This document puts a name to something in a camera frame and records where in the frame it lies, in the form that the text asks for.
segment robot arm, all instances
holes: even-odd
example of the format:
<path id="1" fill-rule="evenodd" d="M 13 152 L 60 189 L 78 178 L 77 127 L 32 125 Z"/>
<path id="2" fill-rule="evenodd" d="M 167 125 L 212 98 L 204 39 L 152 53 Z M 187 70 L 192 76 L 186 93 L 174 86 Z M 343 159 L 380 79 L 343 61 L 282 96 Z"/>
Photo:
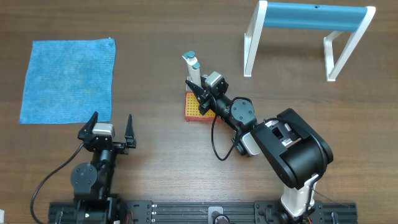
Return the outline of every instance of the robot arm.
<path id="1" fill-rule="evenodd" d="M 217 72 L 201 77 L 201 86 L 188 80 L 186 83 L 200 103 L 201 114 L 213 110 L 236 131 L 233 141 L 239 141 L 236 149 L 241 155 L 255 156 L 261 152 L 265 155 L 285 184 L 281 204 L 288 219 L 291 222 L 302 219 L 308 210 L 306 205 L 313 206 L 311 189 L 333 161 L 329 145 L 290 108 L 276 118 L 258 123 L 251 100 L 230 100 L 225 96 L 228 84 Z"/>

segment wooden tabletop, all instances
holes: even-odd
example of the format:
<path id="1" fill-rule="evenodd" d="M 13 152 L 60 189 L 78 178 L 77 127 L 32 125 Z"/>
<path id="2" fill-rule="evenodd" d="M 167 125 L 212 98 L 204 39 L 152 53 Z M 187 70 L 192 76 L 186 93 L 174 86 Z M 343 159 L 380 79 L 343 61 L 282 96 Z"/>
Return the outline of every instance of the wooden tabletop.
<path id="1" fill-rule="evenodd" d="M 303 0 L 302 3 L 319 4 Z M 335 160 L 317 190 L 356 202 L 360 223 L 394 223 L 398 210 L 398 2 L 331 0 L 376 7 L 376 15 L 335 83 L 327 83 L 321 30 L 264 29 L 252 78 L 243 77 L 243 34 L 257 1 L 0 1 L 0 209 L 9 223 L 32 223 L 29 202 L 42 179 L 75 152 L 83 124 L 22 125 L 19 114 L 33 40 L 114 38 L 112 120 L 122 141 L 128 114 L 137 149 L 119 156 L 112 192 L 126 200 L 277 200 L 283 183 L 264 156 L 211 149 L 211 123 L 184 120 L 181 55 L 194 50 L 202 73 L 217 71 L 227 96 L 252 99 L 258 119 L 293 108 L 330 145 Z M 334 41 L 335 54 L 348 35 Z M 224 155 L 232 130 L 215 129 Z M 35 201 L 70 202 L 70 172 L 91 161 L 82 150 Z"/>

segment white rack leg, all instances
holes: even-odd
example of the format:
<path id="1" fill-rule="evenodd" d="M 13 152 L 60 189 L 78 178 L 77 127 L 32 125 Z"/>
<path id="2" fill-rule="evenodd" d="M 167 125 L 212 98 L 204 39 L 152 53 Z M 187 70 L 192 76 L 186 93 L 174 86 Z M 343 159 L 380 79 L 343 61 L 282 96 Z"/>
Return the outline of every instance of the white rack leg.
<path id="1" fill-rule="evenodd" d="M 267 1 L 259 1 L 250 20 L 248 30 L 244 34 L 244 77 L 251 77 L 254 59 L 260 41 L 261 30 L 266 18 Z"/>
<path id="2" fill-rule="evenodd" d="M 331 42 L 333 41 L 333 39 L 338 37 L 342 32 L 333 31 L 329 36 L 323 38 L 323 46 L 325 49 L 326 80 L 328 82 L 336 81 L 337 75 L 340 73 L 344 64 L 347 62 L 349 56 L 355 49 L 359 40 L 361 40 L 362 35 L 365 33 L 370 22 L 372 21 L 374 13 L 376 12 L 376 8 L 373 6 L 367 6 L 367 9 L 368 11 L 364 19 L 360 23 L 358 29 L 350 35 L 348 42 L 343 50 L 343 53 L 341 53 L 340 58 L 337 60 L 336 65 L 333 60 L 333 47 Z"/>

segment wooden table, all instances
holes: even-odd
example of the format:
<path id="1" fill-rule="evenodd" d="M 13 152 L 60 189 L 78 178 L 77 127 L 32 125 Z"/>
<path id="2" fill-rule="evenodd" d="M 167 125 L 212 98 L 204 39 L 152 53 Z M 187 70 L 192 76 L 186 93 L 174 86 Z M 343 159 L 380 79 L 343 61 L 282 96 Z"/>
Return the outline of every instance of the wooden table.
<path id="1" fill-rule="evenodd" d="M 319 1 L 301 1 L 319 4 Z M 33 40 L 111 37 L 116 140 L 129 113 L 137 149 L 119 156 L 113 192 L 126 200 L 253 202 L 277 200 L 282 182 L 264 156 L 225 162 L 214 156 L 210 123 L 183 117 L 187 66 L 194 50 L 202 73 L 217 71 L 229 97 L 252 99 L 258 119 L 293 108 L 331 146 L 335 161 L 319 192 L 356 202 L 360 223 L 394 223 L 398 209 L 398 2 L 332 0 L 375 5 L 376 15 L 335 83 L 325 81 L 322 38 L 328 32 L 264 29 L 253 69 L 243 78 L 243 34 L 256 1 L 0 1 L 0 208 L 9 223 L 32 223 L 30 198 L 42 179 L 78 147 L 82 124 L 21 125 L 24 80 Z M 348 36 L 334 42 L 339 54 Z M 233 132 L 217 124 L 225 154 Z M 51 177 L 35 201 L 47 220 L 49 202 L 72 201 L 70 172 L 92 154 L 82 150 Z"/>

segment black metal base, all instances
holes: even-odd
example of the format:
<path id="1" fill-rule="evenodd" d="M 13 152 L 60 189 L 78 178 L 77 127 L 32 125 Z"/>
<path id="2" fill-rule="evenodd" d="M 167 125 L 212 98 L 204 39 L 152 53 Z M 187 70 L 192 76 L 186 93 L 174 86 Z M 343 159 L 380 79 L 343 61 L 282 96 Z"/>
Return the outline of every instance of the black metal base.
<path id="1" fill-rule="evenodd" d="M 278 201 L 256 201 L 254 203 L 168 203 L 151 201 L 127 201 L 134 214 L 134 224 L 208 224 L 209 207 L 223 207 L 224 214 L 235 224 L 280 224 L 281 207 Z M 313 224 L 333 224 L 332 212 L 338 223 L 358 223 L 355 203 L 349 207 L 335 203 L 315 202 L 315 211 L 310 215 Z M 55 223 L 57 212 L 63 210 L 62 223 L 75 224 L 76 210 L 72 203 L 50 203 L 49 223 Z"/>

